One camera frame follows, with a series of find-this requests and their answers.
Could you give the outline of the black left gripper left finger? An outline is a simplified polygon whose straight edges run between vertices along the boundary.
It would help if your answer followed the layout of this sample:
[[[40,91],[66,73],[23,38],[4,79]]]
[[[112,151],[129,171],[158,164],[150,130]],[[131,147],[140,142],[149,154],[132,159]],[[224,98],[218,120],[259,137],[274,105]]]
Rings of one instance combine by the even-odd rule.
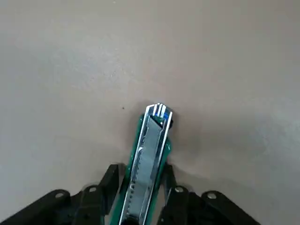
[[[3,225],[103,225],[118,189],[124,164],[111,164],[101,181],[75,195],[56,189],[1,222]]]

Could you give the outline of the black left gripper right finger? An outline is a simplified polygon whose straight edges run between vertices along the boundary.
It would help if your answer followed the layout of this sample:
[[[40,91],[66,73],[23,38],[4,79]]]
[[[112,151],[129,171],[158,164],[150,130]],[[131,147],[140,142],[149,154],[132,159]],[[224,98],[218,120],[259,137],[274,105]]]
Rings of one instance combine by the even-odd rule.
[[[166,164],[162,184],[165,206],[159,225],[258,225],[253,217],[224,194],[209,190],[201,195],[178,185],[173,167]]]

